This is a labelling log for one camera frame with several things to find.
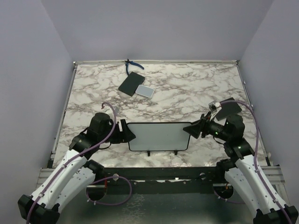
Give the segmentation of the small whiteboard black frame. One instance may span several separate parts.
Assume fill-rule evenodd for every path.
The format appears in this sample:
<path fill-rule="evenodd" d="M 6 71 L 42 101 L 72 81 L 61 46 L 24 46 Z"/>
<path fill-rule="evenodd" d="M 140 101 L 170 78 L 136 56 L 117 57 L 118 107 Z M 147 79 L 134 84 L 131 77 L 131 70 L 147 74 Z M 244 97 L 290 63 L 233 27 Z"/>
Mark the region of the small whiteboard black frame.
<path fill-rule="evenodd" d="M 131 122 L 129 130 L 135 139 L 129 141 L 132 152 L 185 151 L 189 147 L 190 134 L 183 128 L 191 122 Z"/>

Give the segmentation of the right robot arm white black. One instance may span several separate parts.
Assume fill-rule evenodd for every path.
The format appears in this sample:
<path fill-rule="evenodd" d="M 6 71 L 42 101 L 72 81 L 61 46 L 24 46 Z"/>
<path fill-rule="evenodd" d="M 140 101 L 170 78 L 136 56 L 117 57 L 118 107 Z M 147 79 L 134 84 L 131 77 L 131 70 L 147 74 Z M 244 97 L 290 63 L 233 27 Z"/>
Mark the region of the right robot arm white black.
<path fill-rule="evenodd" d="M 220 125 L 211 120 L 211 113 L 184 127 L 194 138 L 211 135 L 224 141 L 228 159 L 216 164 L 215 179 L 228 182 L 250 210 L 255 224 L 294 224 L 299 212 L 277 193 L 255 158 L 255 152 L 245 140 L 245 124 L 238 114 L 226 118 Z"/>

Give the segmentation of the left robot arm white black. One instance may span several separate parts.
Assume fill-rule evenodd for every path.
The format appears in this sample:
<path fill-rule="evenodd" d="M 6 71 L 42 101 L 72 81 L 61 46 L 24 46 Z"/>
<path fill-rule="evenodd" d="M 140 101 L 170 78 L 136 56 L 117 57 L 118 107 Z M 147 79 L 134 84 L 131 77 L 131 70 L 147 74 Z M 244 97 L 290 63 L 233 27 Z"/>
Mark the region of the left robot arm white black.
<path fill-rule="evenodd" d="M 28 224 L 55 224 L 64 207 L 90 184 L 107 183 L 113 176 L 107 176 L 104 167 L 91 159 L 101 150 L 104 143 L 129 143 L 135 135 L 128 129 L 119 129 L 117 111 L 113 116 L 99 112 L 90 125 L 75 136 L 65 156 L 49 177 L 29 196 L 18 200 L 21 217 Z"/>

